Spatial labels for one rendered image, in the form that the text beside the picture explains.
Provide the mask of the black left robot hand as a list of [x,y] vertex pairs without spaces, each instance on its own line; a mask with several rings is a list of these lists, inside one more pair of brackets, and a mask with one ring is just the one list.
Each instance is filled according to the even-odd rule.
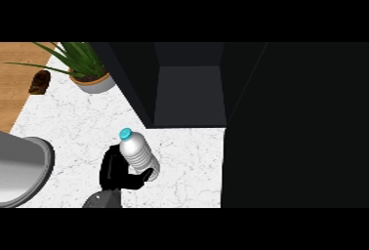
[[101,170],[99,185],[104,190],[132,189],[137,190],[143,187],[149,180],[154,169],[149,168],[142,174],[129,173],[129,162],[120,152],[120,145],[111,146],[105,152]]

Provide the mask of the clear water bottle blue cap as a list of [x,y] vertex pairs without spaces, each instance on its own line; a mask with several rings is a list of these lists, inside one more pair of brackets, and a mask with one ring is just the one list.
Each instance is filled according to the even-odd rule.
[[160,174],[160,164],[145,136],[130,128],[124,128],[120,131],[120,139],[120,152],[136,173],[142,174],[149,168],[154,169],[149,176],[152,182]]

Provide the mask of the dark grey open cabinet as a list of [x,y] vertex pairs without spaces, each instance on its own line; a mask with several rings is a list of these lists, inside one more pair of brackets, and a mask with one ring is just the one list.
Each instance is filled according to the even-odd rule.
[[93,42],[132,107],[151,129],[223,128],[264,42]]

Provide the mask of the dark grey cabinet door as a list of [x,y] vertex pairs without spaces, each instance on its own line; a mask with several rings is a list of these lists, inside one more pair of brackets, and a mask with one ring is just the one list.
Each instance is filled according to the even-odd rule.
[[267,45],[225,130],[226,208],[369,207],[369,43]]

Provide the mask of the grey steel sink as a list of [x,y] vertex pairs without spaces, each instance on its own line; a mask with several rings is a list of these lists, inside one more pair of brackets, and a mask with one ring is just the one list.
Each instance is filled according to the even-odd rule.
[[50,142],[0,132],[0,208],[25,204],[40,192],[55,166]]

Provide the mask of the dark brown oval object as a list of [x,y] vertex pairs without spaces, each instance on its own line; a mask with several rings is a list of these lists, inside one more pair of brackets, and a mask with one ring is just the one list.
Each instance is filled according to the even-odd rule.
[[49,82],[50,82],[50,72],[47,70],[42,70],[33,77],[30,94],[43,95],[49,87]]

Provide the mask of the potted green plant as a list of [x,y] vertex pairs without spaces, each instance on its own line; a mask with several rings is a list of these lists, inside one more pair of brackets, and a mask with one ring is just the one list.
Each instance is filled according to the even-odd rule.
[[16,65],[46,68],[68,74],[80,89],[92,95],[102,94],[115,86],[109,70],[89,42],[62,42],[61,45],[52,43],[55,49],[50,49],[39,42],[34,42],[34,45],[68,66],[68,69],[62,70],[28,62],[16,62]]

